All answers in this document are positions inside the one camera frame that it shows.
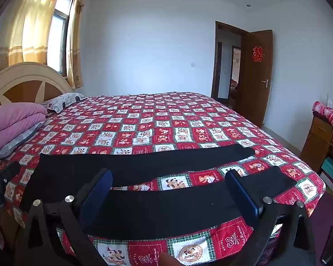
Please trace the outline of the black pants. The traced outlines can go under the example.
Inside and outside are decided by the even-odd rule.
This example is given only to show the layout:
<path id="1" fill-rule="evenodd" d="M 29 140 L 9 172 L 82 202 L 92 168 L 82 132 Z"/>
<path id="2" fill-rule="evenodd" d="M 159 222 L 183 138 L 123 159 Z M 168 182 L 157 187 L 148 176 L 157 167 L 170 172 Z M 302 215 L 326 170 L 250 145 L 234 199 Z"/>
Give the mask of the black pants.
<path id="1" fill-rule="evenodd" d="M 26 184 L 20 209 L 32 203 L 77 195 L 101 169 L 111 171 L 111 189 L 98 216 L 84 231 L 108 240 L 157 240 L 192 234 L 230 222 L 241 214 L 225 183 L 236 170 L 258 198 L 274 198 L 295 180 L 276 166 L 245 170 L 254 149 L 224 147 L 147 154 L 41 154 Z"/>

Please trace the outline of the grey patterned pillow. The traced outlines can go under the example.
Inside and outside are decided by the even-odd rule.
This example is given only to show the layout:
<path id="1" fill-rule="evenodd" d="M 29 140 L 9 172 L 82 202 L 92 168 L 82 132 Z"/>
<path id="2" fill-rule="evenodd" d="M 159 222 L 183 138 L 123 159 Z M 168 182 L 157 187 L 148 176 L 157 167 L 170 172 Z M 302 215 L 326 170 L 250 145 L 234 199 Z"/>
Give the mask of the grey patterned pillow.
<path id="1" fill-rule="evenodd" d="M 14 152 L 14 150 L 16 150 L 25 141 L 29 140 L 43 125 L 43 121 L 33 125 L 31 128 L 19 134 L 6 145 L 2 146 L 0 149 L 0 159 L 10 156 Z"/>

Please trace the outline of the pink folded quilt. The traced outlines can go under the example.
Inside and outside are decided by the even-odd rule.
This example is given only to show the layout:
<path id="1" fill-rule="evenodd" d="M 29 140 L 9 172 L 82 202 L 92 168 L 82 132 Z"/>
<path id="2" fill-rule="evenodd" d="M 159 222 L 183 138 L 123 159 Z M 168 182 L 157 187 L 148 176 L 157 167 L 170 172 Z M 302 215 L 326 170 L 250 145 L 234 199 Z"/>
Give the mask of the pink folded quilt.
<path id="1" fill-rule="evenodd" d="M 0 149 L 33 125 L 46 120 L 41 104 L 18 102 L 0 106 Z"/>

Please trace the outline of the teal shoe box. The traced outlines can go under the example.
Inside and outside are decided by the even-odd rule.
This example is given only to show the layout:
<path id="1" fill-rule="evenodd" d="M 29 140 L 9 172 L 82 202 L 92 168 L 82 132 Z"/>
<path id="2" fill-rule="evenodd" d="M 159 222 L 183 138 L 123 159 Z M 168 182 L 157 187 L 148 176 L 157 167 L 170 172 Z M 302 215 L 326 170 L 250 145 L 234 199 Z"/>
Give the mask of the teal shoe box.
<path id="1" fill-rule="evenodd" d="M 329 177 L 333 180 L 333 159 L 330 157 L 327 157 L 322 165 L 321 169 L 329 175 Z"/>

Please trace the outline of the wooden desk cabinet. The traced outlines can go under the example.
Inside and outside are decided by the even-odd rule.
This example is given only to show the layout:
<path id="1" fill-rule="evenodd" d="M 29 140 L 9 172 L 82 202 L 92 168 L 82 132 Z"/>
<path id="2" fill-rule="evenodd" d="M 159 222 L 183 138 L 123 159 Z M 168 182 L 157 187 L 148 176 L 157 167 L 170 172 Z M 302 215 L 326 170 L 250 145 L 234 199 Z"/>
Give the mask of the wooden desk cabinet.
<path id="1" fill-rule="evenodd" d="M 333 159 L 333 126 L 318 114 L 313 116 L 307 139 L 299 157 L 318 175 L 322 175 L 329 182 L 329 186 L 333 186 L 333 180 L 321 169 L 321 165 L 327 157 Z"/>

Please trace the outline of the white floral pillow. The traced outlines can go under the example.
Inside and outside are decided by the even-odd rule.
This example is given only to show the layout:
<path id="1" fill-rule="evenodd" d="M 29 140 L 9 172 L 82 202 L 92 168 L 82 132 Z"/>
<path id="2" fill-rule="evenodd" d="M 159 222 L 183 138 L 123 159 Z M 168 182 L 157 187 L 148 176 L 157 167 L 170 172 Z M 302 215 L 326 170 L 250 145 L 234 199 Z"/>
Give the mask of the white floral pillow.
<path id="1" fill-rule="evenodd" d="M 86 97 L 80 93 L 68 92 L 47 100 L 42 103 L 42 105 L 48 110 L 53 111 L 55 113 L 61 113 L 64 109 L 75 104 L 77 102 L 81 102 L 86 99 Z"/>

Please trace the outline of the cream wooden headboard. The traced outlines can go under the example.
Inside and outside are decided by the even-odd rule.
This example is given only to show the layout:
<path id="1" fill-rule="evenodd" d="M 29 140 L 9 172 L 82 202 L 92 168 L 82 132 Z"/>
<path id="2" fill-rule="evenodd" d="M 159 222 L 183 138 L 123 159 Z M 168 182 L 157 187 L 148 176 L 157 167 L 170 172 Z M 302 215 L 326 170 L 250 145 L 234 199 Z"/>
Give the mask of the cream wooden headboard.
<path id="1" fill-rule="evenodd" d="M 18 63 L 0 72 L 0 106 L 16 102 L 41 104 L 72 92 L 64 77 L 40 63 Z"/>

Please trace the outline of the red patchwork bedspread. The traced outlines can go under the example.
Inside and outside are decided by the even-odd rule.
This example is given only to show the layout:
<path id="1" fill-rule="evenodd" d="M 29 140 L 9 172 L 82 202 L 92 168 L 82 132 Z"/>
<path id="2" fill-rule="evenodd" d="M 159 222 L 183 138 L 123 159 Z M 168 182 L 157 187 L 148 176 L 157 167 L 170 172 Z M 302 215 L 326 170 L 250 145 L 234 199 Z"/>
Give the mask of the red patchwork bedspread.
<path id="1" fill-rule="evenodd" d="M 235 111 L 212 98 L 190 92 L 90 97 L 61 113 L 48 114 L 42 128 L 10 156 L 0 160 L 0 170 L 12 161 L 23 165 L 5 194 L 8 213 L 24 227 L 24 214 L 18 206 L 40 154 L 131 155 L 235 143 L 255 150 L 255 158 L 246 164 L 245 170 L 278 166 L 296 181 L 290 190 L 274 198 L 276 202 L 292 205 L 303 201 L 311 215 L 325 192 L 325 184 L 318 174 Z M 236 218 L 199 231 L 201 234 L 161 242 L 98 237 L 92 241 L 108 265 L 154 265 L 151 254 L 165 250 L 166 246 L 184 265 L 197 265 L 236 254 L 251 231 L 241 218 Z"/>

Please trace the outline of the red checked cloth bundle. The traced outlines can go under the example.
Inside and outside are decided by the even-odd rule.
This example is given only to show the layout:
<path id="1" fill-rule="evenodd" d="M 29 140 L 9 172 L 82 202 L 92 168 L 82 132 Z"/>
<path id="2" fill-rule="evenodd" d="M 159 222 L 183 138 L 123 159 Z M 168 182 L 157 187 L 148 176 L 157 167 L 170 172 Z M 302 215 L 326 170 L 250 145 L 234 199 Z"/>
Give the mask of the red checked cloth bundle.
<path id="1" fill-rule="evenodd" d="M 325 118 L 333 126 L 333 108 L 317 101 L 312 106 L 312 112 L 319 114 L 320 117 Z"/>

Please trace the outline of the yellow curtain left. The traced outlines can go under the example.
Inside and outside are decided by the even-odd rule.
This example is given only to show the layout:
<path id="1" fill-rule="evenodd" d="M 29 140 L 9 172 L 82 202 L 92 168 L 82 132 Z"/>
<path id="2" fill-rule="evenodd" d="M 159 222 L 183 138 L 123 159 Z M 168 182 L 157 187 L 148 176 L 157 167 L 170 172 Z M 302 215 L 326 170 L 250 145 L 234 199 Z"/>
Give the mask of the yellow curtain left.
<path id="1" fill-rule="evenodd" d="M 13 0 L 0 30 L 0 72 L 14 64 L 47 64 L 48 36 L 57 0 Z"/>

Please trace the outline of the yellow curtain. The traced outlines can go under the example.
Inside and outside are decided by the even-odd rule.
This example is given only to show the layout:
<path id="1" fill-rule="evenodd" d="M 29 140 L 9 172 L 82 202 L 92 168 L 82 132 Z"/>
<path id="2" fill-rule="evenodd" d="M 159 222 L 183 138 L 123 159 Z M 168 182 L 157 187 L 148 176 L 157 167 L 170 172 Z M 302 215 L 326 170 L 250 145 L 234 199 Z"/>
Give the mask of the yellow curtain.
<path id="1" fill-rule="evenodd" d="M 84 0 L 73 0 L 69 12 L 67 31 L 67 80 L 72 89 L 82 88 L 82 70 L 80 65 L 80 18 Z"/>
<path id="2" fill-rule="evenodd" d="M 0 30 L 0 72 L 14 64 L 47 64 L 48 36 L 57 0 L 13 0 Z"/>

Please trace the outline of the window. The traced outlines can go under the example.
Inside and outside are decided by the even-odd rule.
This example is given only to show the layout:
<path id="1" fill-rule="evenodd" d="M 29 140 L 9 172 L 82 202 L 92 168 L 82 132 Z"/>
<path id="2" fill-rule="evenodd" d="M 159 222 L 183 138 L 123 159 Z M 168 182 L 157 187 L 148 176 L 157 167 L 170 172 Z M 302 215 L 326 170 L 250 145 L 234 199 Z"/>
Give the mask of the window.
<path id="1" fill-rule="evenodd" d="M 67 77 L 67 35 L 69 13 L 73 0 L 57 0 L 50 26 L 47 65 Z"/>

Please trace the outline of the yellow curtain right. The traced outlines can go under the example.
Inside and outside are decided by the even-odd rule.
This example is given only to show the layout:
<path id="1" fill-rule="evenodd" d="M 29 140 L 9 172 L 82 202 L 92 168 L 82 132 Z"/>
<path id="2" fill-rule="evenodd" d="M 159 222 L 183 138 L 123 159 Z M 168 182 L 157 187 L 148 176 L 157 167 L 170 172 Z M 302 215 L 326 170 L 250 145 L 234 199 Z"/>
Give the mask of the yellow curtain right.
<path id="1" fill-rule="evenodd" d="M 67 80 L 72 89 L 82 88 L 82 70 L 80 65 L 80 18 L 84 0 L 73 0 L 69 12 L 67 31 Z"/>

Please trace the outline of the red double happiness decal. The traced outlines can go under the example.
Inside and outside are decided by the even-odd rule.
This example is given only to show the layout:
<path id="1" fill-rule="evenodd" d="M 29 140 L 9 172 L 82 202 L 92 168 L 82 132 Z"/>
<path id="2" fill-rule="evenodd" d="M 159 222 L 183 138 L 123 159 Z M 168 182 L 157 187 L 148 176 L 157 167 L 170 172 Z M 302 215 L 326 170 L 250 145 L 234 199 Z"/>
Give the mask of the red double happiness decal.
<path id="1" fill-rule="evenodd" d="M 263 49 L 261 46 L 255 46 L 253 48 L 252 59 L 255 63 L 261 63 L 265 54 L 263 53 Z"/>

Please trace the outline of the brown wooden door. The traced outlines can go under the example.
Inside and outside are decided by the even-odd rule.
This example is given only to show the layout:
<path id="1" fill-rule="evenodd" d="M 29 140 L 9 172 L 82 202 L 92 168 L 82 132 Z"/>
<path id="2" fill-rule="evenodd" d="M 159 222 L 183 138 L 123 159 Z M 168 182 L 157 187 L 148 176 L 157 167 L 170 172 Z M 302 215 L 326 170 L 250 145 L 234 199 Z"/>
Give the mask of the brown wooden door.
<path id="1" fill-rule="evenodd" d="M 265 54 L 261 63 L 252 59 L 253 48 L 261 46 Z M 272 78 L 273 32 L 247 32 L 241 41 L 241 64 L 237 88 L 236 111 L 258 127 L 262 127 Z M 268 88 L 262 80 L 269 80 Z"/>

